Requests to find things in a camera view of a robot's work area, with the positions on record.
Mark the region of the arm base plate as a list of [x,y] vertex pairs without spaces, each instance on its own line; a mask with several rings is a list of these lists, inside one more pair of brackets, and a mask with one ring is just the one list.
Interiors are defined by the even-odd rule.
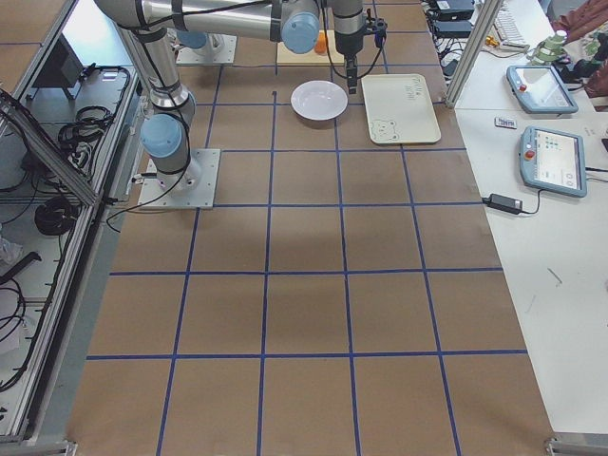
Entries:
[[219,52],[213,52],[209,47],[195,51],[179,45],[177,64],[187,67],[231,65],[235,60],[238,38],[233,35],[221,35],[224,39],[224,48]]
[[149,159],[146,172],[152,173],[153,177],[142,181],[138,204],[142,204],[143,210],[212,209],[220,155],[219,149],[193,149],[183,177],[158,173],[156,165]]

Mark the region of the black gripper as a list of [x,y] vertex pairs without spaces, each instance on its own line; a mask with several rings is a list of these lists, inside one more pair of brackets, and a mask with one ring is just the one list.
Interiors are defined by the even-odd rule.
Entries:
[[357,92],[356,56],[363,49],[364,37],[386,32],[386,20],[364,12],[362,0],[331,1],[336,50],[345,58],[347,86]]

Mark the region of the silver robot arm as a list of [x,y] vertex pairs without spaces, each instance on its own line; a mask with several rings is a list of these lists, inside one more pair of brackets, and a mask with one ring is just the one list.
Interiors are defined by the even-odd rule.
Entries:
[[220,34],[175,29],[175,36],[180,46],[195,51],[210,48],[213,52],[219,52],[224,48],[224,39]]
[[372,16],[360,1],[100,1],[97,6],[128,34],[129,55],[149,84],[153,114],[142,124],[141,141],[167,196],[194,188],[202,173],[189,139],[194,96],[181,82],[169,29],[267,39],[303,54],[314,48],[323,15],[330,11],[350,93],[360,78],[357,55],[365,37],[373,36],[377,48],[386,41],[385,20]]

